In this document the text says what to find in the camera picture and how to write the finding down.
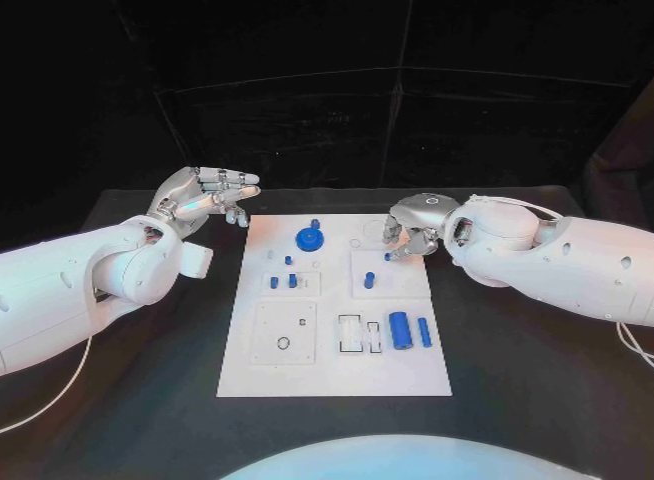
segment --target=blue battery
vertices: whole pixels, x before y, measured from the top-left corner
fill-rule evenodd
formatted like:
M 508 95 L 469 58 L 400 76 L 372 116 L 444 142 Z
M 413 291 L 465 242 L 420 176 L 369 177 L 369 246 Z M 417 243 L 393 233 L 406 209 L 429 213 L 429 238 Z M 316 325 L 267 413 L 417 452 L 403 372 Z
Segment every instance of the blue battery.
M 367 273 L 367 280 L 364 282 L 364 286 L 371 289 L 374 288 L 374 284 L 375 284 L 375 273 L 374 272 L 368 272 Z
M 424 317 L 418 319 L 418 329 L 421 330 L 421 342 L 424 347 L 433 347 L 431 332 L 429 331 L 429 321 Z
M 410 319 L 404 312 L 390 314 L 390 328 L 393 329 L 393 342 L 397 350 L 407 350 L 414 346 L 411 340 Z

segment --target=black table surface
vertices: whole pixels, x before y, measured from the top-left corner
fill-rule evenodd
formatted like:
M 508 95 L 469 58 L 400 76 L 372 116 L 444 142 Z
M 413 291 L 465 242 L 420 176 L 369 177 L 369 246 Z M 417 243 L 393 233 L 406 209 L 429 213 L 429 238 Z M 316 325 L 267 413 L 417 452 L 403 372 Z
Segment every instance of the black table surface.
M 573 215 L 566 188 L 429 189 L 519 198 Z M 420 190 L 276 190 L 251 214 L 384 213 Z M 146 211 L 152 191 L 106 191 L 85 229 Z M 247 231 L 221 217 L 205 280 L 96 337 L 83 375 L 45 415 L 0 435 L 0 478 L 217 478 L 303 445 L 410 433 L 476 440 L 612 478 L 654 478 L 654 370 L 615 324 L 476 283 L 427 257 L 453 397 L 217 398 Z M 639 329 L 654 342 L 654 329 Z M 0 426 L 51 400 L 84 344 L 0 378 Z

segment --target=hole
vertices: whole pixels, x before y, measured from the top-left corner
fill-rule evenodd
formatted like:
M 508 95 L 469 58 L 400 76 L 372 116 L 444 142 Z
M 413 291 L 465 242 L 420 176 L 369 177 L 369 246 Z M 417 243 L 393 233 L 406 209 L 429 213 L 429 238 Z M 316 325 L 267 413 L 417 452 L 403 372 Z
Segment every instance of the hole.
M 10 303 L 8 302 L 8 298 L 0 295 L 0 309 L 8 312 L 10 310 Z
M 61 280 L 64 281 L 65 286 L 72 288 L 72 280 L 67 272 L 61 272 Z

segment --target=robotic hand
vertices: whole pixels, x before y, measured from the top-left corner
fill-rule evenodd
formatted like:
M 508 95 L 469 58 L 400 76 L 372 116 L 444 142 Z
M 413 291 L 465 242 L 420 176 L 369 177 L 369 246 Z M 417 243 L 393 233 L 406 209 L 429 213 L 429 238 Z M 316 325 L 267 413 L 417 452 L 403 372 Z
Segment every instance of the robotic hand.
M 542 220 L 531 211 L 553 217 Z M 593 318 L 654 326 L 654 234 L 563 217 L 521 200 L 473 196 L 465 205 L 418 194 L 391 209 L 384 241 L 410 241 L 387 258 L 429 255 L 443 240 L 453 262 L 492 287 Z
M 237 202 L 260 178 L 183 168 L 147 212 L 116 225 L 0 255 L 0 375 L 42 362 L 168 294 L 179 273 L 205 278 L 212 250 L 183 242 L 209 214 L 248 226 Z

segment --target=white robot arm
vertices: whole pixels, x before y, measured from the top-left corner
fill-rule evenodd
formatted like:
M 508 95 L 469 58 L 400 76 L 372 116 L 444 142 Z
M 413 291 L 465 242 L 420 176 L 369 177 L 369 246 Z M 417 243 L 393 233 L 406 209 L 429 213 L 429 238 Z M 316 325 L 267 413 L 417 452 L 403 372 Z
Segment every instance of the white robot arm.
M 529 208 L 553 220 L 541 220 Z M 469 276 L 492 287 L 514 287 L 537 300 L 581 315 L 654 327 L 654 234 L 636 228 L 563 217 L 519 200 L 473 196 L 465 205 L 420 194 L 391 209 L 385 243 L 397 261 L 427 255 L 439 239 Z
M 205 278 L 212 250 L 183 242 L 214 213 L 248 226 L 237 201 L 260 178 L 183 168 L 147 215 L 0 255 L 0 375 L 42 362 L 168 294 L 179 273 Z

